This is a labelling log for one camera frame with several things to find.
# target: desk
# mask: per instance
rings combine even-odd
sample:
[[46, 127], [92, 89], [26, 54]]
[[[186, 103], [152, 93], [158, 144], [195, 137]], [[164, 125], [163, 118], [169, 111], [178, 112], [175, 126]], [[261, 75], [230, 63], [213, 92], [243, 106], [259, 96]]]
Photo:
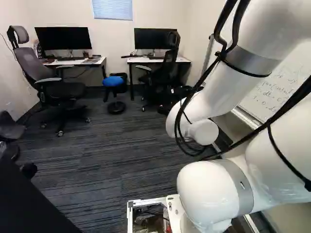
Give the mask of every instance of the desk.
[[106, 71], [105, 71], [105, 61], [106, 61], [106, 57], [101, 57], [101, 59], [96, 62], [96, 63], [86, 63], [86, 64], [83, 64], [82, 62], [87, 60], [84, 59], [84, 60], [73, 60], [73, 61], [57, 61], [55, 60], [54, 62], [52, 63], [44, 63], [43, 65], [47, 66], [47, 67], [59, 67], [59, 66], [75, 66], [75, 67], [100, 67], [102, 68], [102, 72], [103, 72], [103, 76], [104, 78], [106, 78]]
[[[134, 85], [133, 85], [133, 75], [132, 68], [133, 65], [148, 65], [154, 63], [162, 63], [163, 59], [149, 59], [148, 57], [129, 57], [127, 58], [127, 63], [130, 69], [130, 92], [131, 92], [131, 100], [134, 100]], [[191, 64], [191, 61], [185, 57], [177, 57], [176, 63], [180, 64]]]

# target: black monitor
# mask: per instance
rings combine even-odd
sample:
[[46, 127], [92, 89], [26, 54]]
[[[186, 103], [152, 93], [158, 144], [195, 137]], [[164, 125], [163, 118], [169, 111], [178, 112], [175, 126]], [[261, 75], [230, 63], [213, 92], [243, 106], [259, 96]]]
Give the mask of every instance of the black monitor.
[[88, 28], [46, 27], [35, 28], [43, 50], [90, 50]]
[[169, 50], [168, 37], [177, 29], [134, 28], [135, 49], [137, 50]]

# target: window blind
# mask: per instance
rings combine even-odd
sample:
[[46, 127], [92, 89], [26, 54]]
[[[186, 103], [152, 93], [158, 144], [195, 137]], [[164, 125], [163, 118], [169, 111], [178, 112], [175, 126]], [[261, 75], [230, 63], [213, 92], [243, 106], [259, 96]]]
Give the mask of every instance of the window blind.
[[94, 18], [132, 20], [132, 0], [92, 0]]

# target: keyboard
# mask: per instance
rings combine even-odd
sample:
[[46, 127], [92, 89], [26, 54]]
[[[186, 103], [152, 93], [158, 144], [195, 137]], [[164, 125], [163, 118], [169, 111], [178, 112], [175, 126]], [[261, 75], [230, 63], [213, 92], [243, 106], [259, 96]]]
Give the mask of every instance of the keyboard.
[[156, 59], [164, 59], [164, 57], [153, 57], [153, 56], [150, 56], [148, 57], [150, 60], [156, 60]]
[[57, 57], [58, 61], [75, 61], [75, 60], [84, 60], [85, 57]]

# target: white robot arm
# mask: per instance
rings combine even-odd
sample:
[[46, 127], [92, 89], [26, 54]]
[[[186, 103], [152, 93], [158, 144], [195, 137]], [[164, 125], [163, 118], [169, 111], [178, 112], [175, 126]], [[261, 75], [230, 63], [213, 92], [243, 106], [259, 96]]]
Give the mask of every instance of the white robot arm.
[[[232, 110], [299, 43], [309, 39], [310, 22], [309, 0], [250, 1], [237, 46], [217, 64], [204, 89], [184, 109], [182, 135], [201, 145], [213, 143], [218, 128], [207, 118]], [[175, 137], [179, 109], [180, 103], [166, 121], [171, 137]], [[237, 216], [311, 201], [307, 187], [311, 180], [310, 109], [308, 96], [258, 134], [245, 154], [185, 166], [178, 175], [177, 190], [185, 211], [183, 221], [190, 219], [195, 230], [182, 222], [179, 230], [221, 233]]]
[[[311, 37], [310, 7], [308, 0], [250, 1], [242, 19], [238, 45], [227, 54], [227, 63], [218, 63], [204, 89], [184, 110], [192, 122], [190, 125], [182, 115], [180, 126], [184, 136], [193, 137], [202, 145], [215, 141], [218, 129], [207, 118], [231, 111], [298, 44]], [[180, 103], [172, 108], [166, 121], [170, 137], [175, 137], [174, 123], [179, 108]], [[204, 137], [196, 136], [192, 128], [201, 128], [204, 122], [208, 133]]]

